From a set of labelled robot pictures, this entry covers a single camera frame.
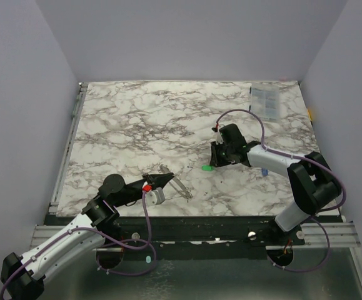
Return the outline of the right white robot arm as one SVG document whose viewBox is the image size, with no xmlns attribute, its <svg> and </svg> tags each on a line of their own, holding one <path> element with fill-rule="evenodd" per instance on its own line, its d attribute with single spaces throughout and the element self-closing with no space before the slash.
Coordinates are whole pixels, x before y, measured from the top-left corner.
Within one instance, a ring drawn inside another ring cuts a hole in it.
<svg viewBox="0 0 362 300">
<path fill-rule="evenodd" d="M 220 168 L 242 164 L 267 169 L 289 179 L 293 202 L 274 218 L 268 228 L 269 240 L 282 244 L 291 230 L 318 213 L 342 192 L 341 184 L 329 173 L 329 166 L 318 152 L 305 156 L 284 156 L 265 150 L 259 141 L 247 142 L 235 124 L 214 127 L 209 165 Z"/>
</svg>

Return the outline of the green tagged key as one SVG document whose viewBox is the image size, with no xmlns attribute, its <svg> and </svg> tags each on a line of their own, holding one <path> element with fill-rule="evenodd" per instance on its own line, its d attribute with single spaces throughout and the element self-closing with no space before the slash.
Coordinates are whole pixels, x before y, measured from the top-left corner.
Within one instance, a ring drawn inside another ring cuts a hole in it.
<svg viewBox="0 0 362 300">
<path fill-rule="evenodd" d="M 201 167 L 201 169 L 202 169 L 203 171 L 211 172 L 211 171 L 214 171 L 214 170 L 215 170 L 215 167 L 210 166 L 210 165 L 203 165 L 203 166 Z"/>
</svg>

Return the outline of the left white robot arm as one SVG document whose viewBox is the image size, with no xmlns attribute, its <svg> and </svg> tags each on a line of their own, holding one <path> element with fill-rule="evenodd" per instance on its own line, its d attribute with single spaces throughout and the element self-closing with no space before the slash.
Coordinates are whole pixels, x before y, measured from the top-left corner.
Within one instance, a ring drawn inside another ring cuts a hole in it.
<svg viewBox="0 0 362 300">
<path fill-rule="evenodd" d="M 67 226 L 47 241 L 22 255 L 12 252 L 3 260 L 0 299 L 9 293 L 12 299 L 37 299 L 44 281 L 83 253 L 101 246 L 142 251 L 151 247 L 152 229 L 147 222 L 148 238 L 124 239 L 118 224 L 118 208 L 135 201 L 145 202 L 147 193 L 162 189 L 174 174 L 144 174 L 127 184 L 119 174 L 107 176 L 90 200 Z"/>
</svg>

